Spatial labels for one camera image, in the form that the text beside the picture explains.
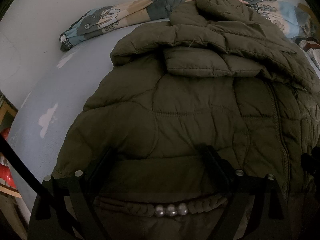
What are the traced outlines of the olive green puffer jacket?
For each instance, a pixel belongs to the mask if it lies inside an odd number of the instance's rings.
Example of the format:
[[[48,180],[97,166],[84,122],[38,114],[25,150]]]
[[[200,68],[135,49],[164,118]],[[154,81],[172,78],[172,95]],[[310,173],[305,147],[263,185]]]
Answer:
[[[319,239],[319,77],[237,0],[194,0],[110,55],[29,239]]]

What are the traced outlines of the wooden bedside shelf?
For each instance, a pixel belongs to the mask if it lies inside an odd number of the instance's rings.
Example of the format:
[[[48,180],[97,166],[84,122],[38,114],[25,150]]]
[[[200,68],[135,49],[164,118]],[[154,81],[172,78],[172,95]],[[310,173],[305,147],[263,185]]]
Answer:
[[[9,102],[4,94],[1,94],[1,131],[7,127],[11,128],[16,114],[17,109]],[[5,140],[2,135],[1,153],[6,157],[8,166],[11,161],[15,161],[16,159],[13,150],[9,146],[8,139]],[[5,181],[1,179],[1,212],[14,231],[25,233],[27,224],[25,223],[25,218],[21,213],[18,202],[21,199],[22,197],[17,187],[16,189],[9,187],[5,184]]]

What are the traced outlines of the red plastic bag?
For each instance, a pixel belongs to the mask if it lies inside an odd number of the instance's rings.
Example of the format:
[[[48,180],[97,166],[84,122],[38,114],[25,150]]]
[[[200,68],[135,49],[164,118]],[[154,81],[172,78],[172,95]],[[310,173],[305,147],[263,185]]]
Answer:
[[[10,132],[10,127],[7,127],[5,129],[3,129],[3,131],[1,131],[1,135],[3,136],[3,138],[5,140],[7,140],[9,132]],[[0,169],[1,179],[3,179],[5,181],[5,184],[7,186],[16,189],[16,185],[15,185],[15,182],[14,182],[13,177],[11,175],[7,159],[2,153],[1,153],[1,164],[0,164],[0,166],[1,166],[1,169]]]

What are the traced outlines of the light blue cloud bedsheet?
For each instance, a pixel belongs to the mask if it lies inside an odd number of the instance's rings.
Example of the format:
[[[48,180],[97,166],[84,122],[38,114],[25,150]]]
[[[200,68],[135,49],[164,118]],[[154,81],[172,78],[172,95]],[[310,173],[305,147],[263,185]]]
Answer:
[[[197,145],[297,197],[301,156],[318,143],[317,72],[266,21],[154,22],[84,42],[29,93],[9,135],[39,179],[113,155],[106,197],[144,212],[212,203]]]

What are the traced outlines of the navy starred patchwork pillow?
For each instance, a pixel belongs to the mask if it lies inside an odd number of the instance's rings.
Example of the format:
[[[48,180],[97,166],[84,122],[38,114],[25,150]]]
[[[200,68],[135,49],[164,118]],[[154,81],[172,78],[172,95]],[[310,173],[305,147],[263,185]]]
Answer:
[[[306,38],[297,38],[296,44],[308,54],[312,62],[315,66],[319,69],[319,53],[320,53],[320,45],[313,37],[306,37]]]

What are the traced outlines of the patchwork cartoon rolled quilt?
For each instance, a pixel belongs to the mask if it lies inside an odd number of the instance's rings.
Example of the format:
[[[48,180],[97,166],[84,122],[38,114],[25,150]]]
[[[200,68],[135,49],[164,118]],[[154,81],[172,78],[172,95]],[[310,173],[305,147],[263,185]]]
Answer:
[[[77,44],[130,25],[168,18],[179,4],[194,0],[136,0],[92,9],[74,22],[60,37],[67,52]],[[278,0],[238,0],[278,26],[287,38],[317,38],[319,27],[310,13]]]

